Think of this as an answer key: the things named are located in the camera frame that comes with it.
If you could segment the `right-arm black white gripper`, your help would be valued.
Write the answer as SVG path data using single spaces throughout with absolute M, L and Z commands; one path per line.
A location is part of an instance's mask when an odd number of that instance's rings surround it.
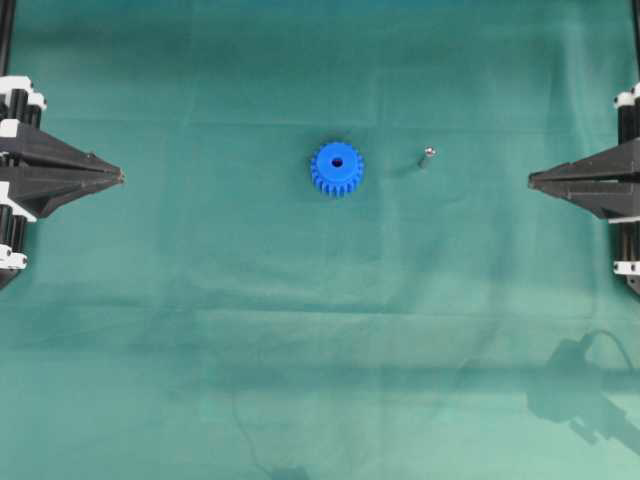
M 612 220 L 618 234 L 614 272 L 639 295 L 639 84 L 619 93 L 614 106 L 619 145 L 531 173 L 529 187 Z

